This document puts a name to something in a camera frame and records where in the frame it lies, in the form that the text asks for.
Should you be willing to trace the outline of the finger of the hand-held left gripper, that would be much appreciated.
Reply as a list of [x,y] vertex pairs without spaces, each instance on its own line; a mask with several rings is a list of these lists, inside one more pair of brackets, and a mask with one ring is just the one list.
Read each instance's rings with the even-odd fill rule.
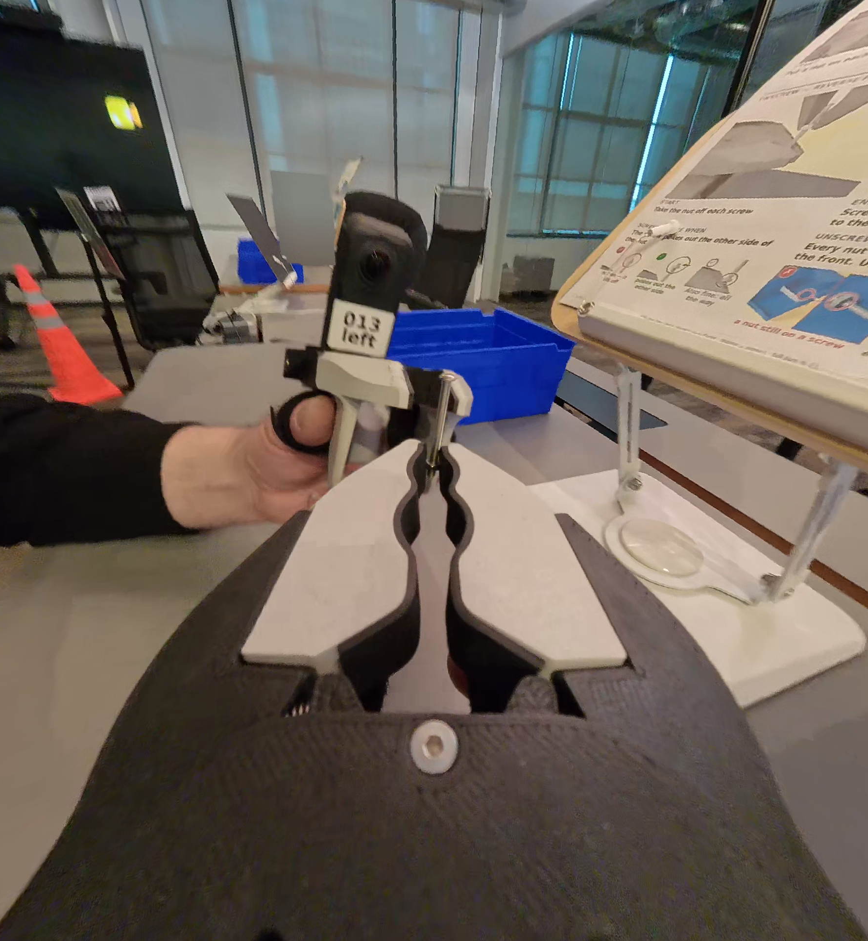
[[447,415],[447,421],[442,441],[451,441],[458,424],[466,417],[469,417],[473,408],[474,395],[467,381],[454,372],[456,379],[452,385],[452,395],[450,399],[450,410]]
[[436,373],[393,359],[320,351],[316,387],[359,403],[408,409],[436,405]]

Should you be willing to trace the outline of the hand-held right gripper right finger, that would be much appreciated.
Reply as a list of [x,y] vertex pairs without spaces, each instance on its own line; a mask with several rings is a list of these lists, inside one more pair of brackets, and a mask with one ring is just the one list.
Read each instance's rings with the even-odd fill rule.
[[469,678],[625,665],[626,650],[555,512],[460,444],[440,453],[454,546],[450,657]]

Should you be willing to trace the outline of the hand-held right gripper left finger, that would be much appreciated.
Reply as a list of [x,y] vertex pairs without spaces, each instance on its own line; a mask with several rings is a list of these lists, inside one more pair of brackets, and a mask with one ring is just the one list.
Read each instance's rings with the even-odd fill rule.
[[395,514],[416,494],[425,447],[408,440],[317,502],[241,648],[250,664],[334,673],[344,642],[395,612],[409,586],[409,548]]

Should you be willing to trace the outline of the long metal screw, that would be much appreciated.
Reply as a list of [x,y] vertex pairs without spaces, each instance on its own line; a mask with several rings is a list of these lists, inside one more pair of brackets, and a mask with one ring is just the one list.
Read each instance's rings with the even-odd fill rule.
[[445,370],[440,373],[440,386],[435,418],[432,422],[430,435],[428,437],[428,470],[430,473],[433,473],[438,467],[440,448],[446,427],[447,415],[450,410],[452,385],[456,378],[456,375],[452,371]]

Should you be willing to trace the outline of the person's left forearm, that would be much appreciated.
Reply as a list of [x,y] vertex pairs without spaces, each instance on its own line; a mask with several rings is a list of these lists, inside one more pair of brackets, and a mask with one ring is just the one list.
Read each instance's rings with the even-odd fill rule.
[[124,410],[0,395],[0,547],[189,533],[170,514],[160,476],[181,428]]

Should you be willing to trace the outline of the person's left hand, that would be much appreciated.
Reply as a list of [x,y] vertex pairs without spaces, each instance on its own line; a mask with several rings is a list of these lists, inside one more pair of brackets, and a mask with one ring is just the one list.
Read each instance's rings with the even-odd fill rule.
[[183,427],[160,462],[169,514],[192,530],[283,523],[328,493],[328,478],[327,457],[289,447],[271,419],[254,427]]

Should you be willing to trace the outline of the blue plastic bin with dividers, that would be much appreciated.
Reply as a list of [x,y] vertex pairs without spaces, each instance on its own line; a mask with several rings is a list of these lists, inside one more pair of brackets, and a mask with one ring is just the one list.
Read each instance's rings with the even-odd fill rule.
[[401,312],[389,357],[405,366],[450,370],[470,386],[463,424],[546,414],[574,341],[514,312],[476,309]]

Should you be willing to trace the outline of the small blue storage bin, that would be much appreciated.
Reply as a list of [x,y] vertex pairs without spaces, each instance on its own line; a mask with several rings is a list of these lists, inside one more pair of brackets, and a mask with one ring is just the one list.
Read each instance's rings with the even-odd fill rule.
[[270,285],[277,281],[261,249],[251,238],[238,241],[237,271],[240,281],[247,285]]

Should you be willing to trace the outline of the black mesh office chair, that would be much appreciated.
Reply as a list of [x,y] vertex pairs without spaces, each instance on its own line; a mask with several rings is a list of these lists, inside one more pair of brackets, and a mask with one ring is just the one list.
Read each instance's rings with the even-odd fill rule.
[[139,345],[151,352],[193,346],[218,294],[217,272],[194,211],[85,215],[115,269],[97,251],[92,265],[118,282]]

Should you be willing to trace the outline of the orange traffic cone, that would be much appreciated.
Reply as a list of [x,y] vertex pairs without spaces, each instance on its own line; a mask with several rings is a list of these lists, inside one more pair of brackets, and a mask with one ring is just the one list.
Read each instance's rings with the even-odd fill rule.
[[48,390],[51,397],[80,406],[120,399],[122,391],[97,369],[28,268],[16,264],[13,270],[54,378],[55,385]]

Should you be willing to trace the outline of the black display panel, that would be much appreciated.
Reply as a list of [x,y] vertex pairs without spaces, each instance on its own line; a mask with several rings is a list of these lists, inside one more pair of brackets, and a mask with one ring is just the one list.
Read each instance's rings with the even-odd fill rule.
[[57,189],[122,210],[183,204],[143,50],[0,25],[0,209],[75,229]]

